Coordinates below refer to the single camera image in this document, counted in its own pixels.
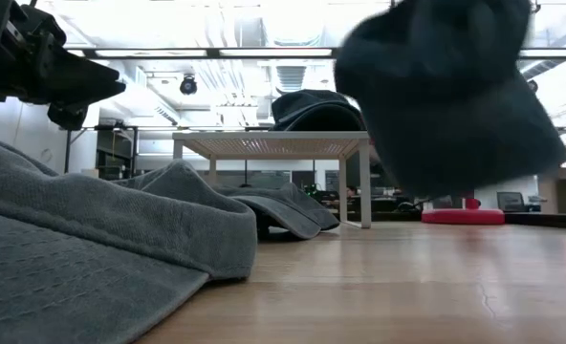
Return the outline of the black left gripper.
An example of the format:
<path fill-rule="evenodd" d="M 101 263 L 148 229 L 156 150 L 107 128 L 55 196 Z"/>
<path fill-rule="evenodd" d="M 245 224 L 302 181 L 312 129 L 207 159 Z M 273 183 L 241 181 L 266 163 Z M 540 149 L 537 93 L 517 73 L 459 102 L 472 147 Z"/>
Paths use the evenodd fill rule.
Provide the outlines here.
<path fill-rule="evenodd" d="M 48 75 L 48 98 L 55 103 L 49 106 L 49 120 L 64 130 L 80 130 L 86 105 L 119 95 L 126 85 L 117 70 L 85 57 L 64 49 L 56 49 L 53 57 L 54 47 L 64 45 L 67 35 L 36 3 L 0 0 L 0 101 L 26 97 Z"/>

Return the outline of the blue denim baseball cap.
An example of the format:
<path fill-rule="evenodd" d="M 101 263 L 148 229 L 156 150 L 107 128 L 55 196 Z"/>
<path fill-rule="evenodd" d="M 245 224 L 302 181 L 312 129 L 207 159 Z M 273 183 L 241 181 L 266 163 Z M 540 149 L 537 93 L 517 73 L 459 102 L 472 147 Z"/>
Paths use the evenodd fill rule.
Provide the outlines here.
<path fill-rule="evenodd" d="M 272 103 L 272 131 L 365 131 L 360 110 L 328 90 L 290 92 Z"/>

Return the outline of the black storage rack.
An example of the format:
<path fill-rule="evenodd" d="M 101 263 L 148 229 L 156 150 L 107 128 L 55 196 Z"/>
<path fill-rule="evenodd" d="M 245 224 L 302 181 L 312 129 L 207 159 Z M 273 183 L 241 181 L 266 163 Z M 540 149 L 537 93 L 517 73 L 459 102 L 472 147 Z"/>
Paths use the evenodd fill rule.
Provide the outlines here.
<path fill-rule="evenodd" d="M 87 132 L 105 132 L 108 138 L 104 144 L 96 147 L 95 167 L 82 168 L 82 173 L 109 181 L 131 178 L 137 174 L 139 127 L 123 124 L 99 124 L 78 131 L 65 130 L 64 173 L 70 172 L 72 145 Z"/>

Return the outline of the small white shelf table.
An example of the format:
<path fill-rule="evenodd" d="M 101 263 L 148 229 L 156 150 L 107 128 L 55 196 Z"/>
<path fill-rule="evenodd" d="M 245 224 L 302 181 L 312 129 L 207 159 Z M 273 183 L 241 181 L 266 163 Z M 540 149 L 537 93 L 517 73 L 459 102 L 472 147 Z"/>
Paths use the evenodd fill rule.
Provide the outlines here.
<path fill-rule="evenodd" d="M 365 131 L 255 131 L 255 132 L 175 132 L 173 157 L 181 159 L 188 148 L 209 161 L 208 182 L 217 183 L 217 162 L 224 160 L 337 160 L 339 172 L 339 219 L 362 229 L 372 225 L 370 138 Z M 348 220 L 346 201 L 349 157 L 359 154 L 360 221 Z"/>

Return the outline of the red desk lamp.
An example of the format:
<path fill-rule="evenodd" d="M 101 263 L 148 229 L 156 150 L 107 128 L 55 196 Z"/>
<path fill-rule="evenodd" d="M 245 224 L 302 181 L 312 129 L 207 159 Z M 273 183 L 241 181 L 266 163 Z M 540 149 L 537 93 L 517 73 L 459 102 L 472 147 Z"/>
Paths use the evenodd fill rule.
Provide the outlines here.
<path fill-rule="evenodd" d="M 482 208 L 473 197 L 444 196 L 429 202 L 421 214 L 421 221 L 440 225 L 503 225 L 504 212 L 500 209 Z"/>

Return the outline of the dark computer monitor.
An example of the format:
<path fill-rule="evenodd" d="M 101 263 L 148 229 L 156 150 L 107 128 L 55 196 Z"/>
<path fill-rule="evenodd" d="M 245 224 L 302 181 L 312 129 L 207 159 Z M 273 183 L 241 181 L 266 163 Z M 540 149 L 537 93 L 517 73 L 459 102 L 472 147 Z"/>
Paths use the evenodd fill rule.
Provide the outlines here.
<path fill-rule="evenodd" d="M 497 205 L 503 212 L 526 212 L 524 197 L 521 192 L 502 191 L 496 193 Z"/>

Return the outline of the black frame beam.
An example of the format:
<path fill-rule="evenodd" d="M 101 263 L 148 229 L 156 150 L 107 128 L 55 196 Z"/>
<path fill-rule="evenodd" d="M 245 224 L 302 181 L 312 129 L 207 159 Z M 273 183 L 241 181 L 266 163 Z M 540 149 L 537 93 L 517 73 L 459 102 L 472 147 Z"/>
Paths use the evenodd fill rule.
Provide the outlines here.
<path fill-rule="evenodd" d="M 182 60 L 182 59 L 335 59 L 339 48 L 74 48 L 69 53 L 94 60 Z M 520 60 L 566 60 L 566 48 L 524 49 Z"/>

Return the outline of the black aluminium table frame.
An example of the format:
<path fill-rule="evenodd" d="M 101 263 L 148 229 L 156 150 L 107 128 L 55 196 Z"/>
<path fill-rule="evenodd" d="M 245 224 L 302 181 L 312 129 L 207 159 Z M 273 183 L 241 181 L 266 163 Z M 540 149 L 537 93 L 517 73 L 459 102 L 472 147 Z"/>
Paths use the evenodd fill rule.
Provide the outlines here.
<path fill-rule="evenodd" d="M 509 212 L 505 214 L 505 222 L 510 225 L 566 228 L 566 214 Z"/>

